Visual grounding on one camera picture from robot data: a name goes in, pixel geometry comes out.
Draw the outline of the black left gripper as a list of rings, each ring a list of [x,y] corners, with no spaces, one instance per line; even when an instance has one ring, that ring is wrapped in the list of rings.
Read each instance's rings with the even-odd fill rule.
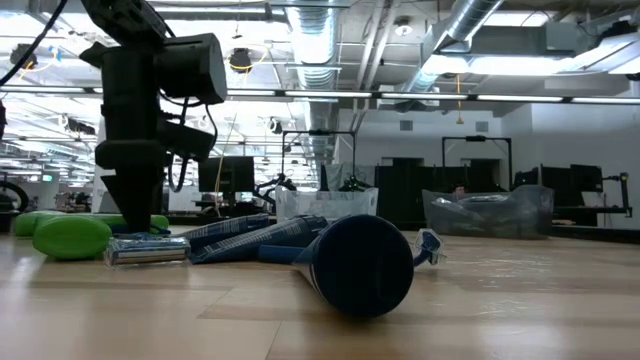
[[[95,160],[104,169],[116,170],[101,180],[127,231],[148,232],[151,216],[161,208],[167,155],[204,161],[215,137],[169,121],[173,116],[161,110],[150,53],[117,47],[103,51],[100,61],[106,139],[97,146]],[[134,200],[127,175],[118,169],[143,167],[152,168],[140,173]]]

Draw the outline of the green travel bottle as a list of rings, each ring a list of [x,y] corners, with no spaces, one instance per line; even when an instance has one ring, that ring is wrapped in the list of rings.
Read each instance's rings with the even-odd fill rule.
[[[60,216],[44,220],[33,234],[33,247],[58,260],[84,260],[102,254],[112,236],[101,220]]]
[[[109,213],[75,213],[75,216],[87,217],[100,220],[106,223],[113,233],[130,233],[128,225],[121,214]],[[152,215],[150,221],[150,231],[154,234],[169,233],[169,220],[163,215]]]
[[[14,222],[14,235],[17,237],[32,237],[39,223],[63,216],[64,212],[43,210],[22,213]]]

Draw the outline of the dark blue toiletry tube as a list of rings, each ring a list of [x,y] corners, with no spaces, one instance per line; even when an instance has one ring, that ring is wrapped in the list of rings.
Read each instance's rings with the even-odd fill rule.
[[[413,255],[404,235],[389,221],[366,214],[331,223],[293,265],[327,304],[362,319],[394,310],[414,278]]]
[[[191,250],[195,252],[205,246],[262,229],[268,225],[269,216],[267,214],[256,214],[211,223],[180,234],[174,234],[174,237],[188,240]]]

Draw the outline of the black packets pile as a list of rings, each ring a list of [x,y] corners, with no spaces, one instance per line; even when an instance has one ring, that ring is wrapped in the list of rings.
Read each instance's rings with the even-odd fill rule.
[[[189,254],[192,264],[250,261],[261,245],[306,247],[328,226],[324,217],[299,215],[281,223],[237,235]]]

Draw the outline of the black computer monitor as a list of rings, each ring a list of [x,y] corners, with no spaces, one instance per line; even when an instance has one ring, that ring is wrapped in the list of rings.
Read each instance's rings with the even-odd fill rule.
[[[212,157],[198,164],[200,192],[252,192],[255,187],[254,158]]]

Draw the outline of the clear plastic bin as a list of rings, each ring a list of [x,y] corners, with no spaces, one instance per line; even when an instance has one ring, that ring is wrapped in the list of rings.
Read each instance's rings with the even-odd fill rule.
[[[378,189],[368,188],[362,192],[300,192],[278,186],[275,189],[275,202],[278,223],[299,215],[321,216],[333,222],[349,215],[375,215]]]

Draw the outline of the long ceiling light strip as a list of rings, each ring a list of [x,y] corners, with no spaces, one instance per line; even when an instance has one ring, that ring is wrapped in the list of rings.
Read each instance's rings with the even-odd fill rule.
[[[363,99],[394,101],[456,101],[494,103],[550,103],[571,105],[615,105],[640,106],[640,97],[576,97],[471,93],[402,93],[380,91],[325,91],[325,90],[280,90],[280,89],[230,89],[227,95],[239,99]]]

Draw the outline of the crumpled clear plastic bag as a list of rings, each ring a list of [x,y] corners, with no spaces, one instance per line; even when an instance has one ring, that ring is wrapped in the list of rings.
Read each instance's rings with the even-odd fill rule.
[[[439,234],[511,239],[545,239],[551,232],[554,191],[522,185],[512,192],[422,192],[428,228]]]

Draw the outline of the black background monitors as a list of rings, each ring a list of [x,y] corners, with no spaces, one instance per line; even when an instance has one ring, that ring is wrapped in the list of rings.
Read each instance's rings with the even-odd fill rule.
[[[599,166],[571,164],[568,167],[540,165],[515,175],[511,189],[521,185],[541,185],[554,191],[556,207],[584,206],[585,192],[601,193],[603,176]]]

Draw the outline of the black background rig frame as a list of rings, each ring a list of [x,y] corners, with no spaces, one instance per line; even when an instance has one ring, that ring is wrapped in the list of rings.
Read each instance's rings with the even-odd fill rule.
[[[311,137],[338,137],[339,135],[349,135],[352,138],[352,174],[351,175],[355,175],[356,173],[356,149],[357,149],[357,143],[356,143],[356,137],[357,137],[357,133],[354,131],[334,131],[334,130],[328,130],[328,129],[316,129],[316,130],[308,130],[308,131],[299,131],[299,130],[285,130],[282,133],[282,154],[281,154],[281,172],[284,172],[284,160],[285,160],[285,141],[286,141],[286,137],[289,134],[295,134],[297,137],[299,137],[300,135],[307,135],[309,138]],[[326,191],[328,190],[328,182],[326,180],[326,166],[324,163],[321,163],[319,160],[317,160],[317,164],[316,164],[316,171],[317,171],[317,178],[318,178],[318,183],[320,185],[320,190],[321,191]]]
[[[464,142],[487,142],[487,141],[491,141],[494,143],[494,145],[497,145],[497,141],[502,141],[505,142],[507,145],[507,164],[508,164],[508,187],[511,187],[514,183],[514,171],[513,171],[513,145],[512,145],[512,139],[510,137],[486,137],[483,135],[469,135],[469,136],[444,136],[441,137],[441,168],[443,171],[443,176],[446,177],[446,168],[447,168],[447,163],[446,163],[446,156],[447,156],[447,149],[446,149],[446,143],[449,141],[464,141]]]

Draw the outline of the silver ceiling duct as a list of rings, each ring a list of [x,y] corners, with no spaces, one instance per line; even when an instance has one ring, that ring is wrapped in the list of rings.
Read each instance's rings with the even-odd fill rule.
[[[309,91],[337,89],[336,60],[337,22],[339,11],[321,7],[289,7],[286,9],[292,27],[291,45],[299,87]],[[337,102],[309,99],[306,110],[308,130],[335,130]]]
[[[403,85],[402,92],[428,92],[440,75],[453,73],[453,70],[447,69],[447,58],[439,55],[439,51],[450,45],[460,45],[462,52],[468,52],[473,36],[503,2],[456,0],[446,19],[429,26],[421,45],[422,64]]]

